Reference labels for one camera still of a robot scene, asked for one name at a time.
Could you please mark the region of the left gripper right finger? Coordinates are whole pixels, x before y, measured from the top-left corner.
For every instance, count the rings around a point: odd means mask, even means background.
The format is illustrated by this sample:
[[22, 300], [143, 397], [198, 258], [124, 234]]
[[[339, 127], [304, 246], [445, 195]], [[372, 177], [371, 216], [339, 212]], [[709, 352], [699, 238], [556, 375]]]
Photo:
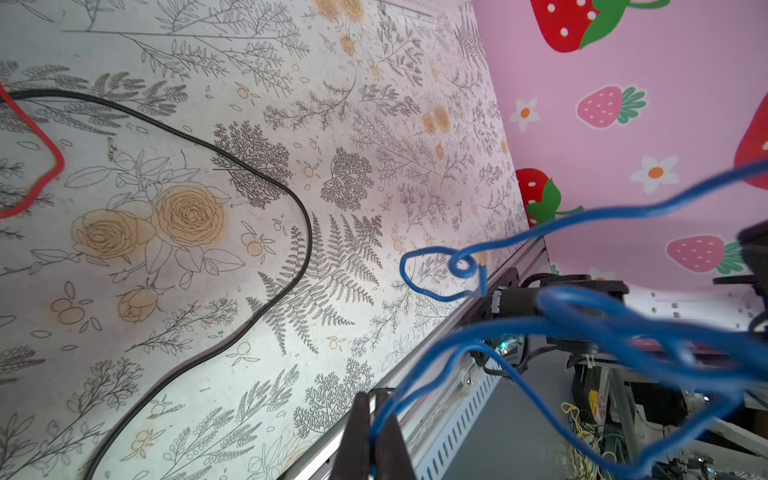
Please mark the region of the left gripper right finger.
[[416, 480], [397, 416], [392, 414], [380, 430], [373, 430], [373, 478]]

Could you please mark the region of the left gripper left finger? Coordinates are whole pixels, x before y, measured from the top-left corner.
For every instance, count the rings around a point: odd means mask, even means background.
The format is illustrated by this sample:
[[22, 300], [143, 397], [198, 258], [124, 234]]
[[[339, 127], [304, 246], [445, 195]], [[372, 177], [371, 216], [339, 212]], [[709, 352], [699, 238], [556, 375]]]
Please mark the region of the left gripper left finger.
[[370, 398], [355, 395], [342, 439], [330, 472], [330, 480], [366, 480], [371, 473]]

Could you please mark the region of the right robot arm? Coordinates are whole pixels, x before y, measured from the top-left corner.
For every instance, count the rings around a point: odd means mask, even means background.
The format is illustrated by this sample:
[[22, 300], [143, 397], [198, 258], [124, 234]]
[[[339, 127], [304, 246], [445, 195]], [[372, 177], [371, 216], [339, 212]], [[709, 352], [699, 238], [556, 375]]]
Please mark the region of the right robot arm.
[[484, 300], [471, 324], [507, 317], [541, 316], [535, 305], [539, 291], [551, 286], [575, 285], [606, 294], [653, 318], [702, 320], [719, 329], [748, 335], [767, 342], [767, 223], [746, 228], [737, 236], [733, 246], [715, 241], [715, 252], [733, 253], [745, 260], [750, 274], [727, 276], [712, 280], [722, 289], [701, 294], [653, 291], [631, 286], [620, 280], [607, 280], [596, 274], [559, 275], [536, 273], [521, 280], [513, 269], [504, 282]]

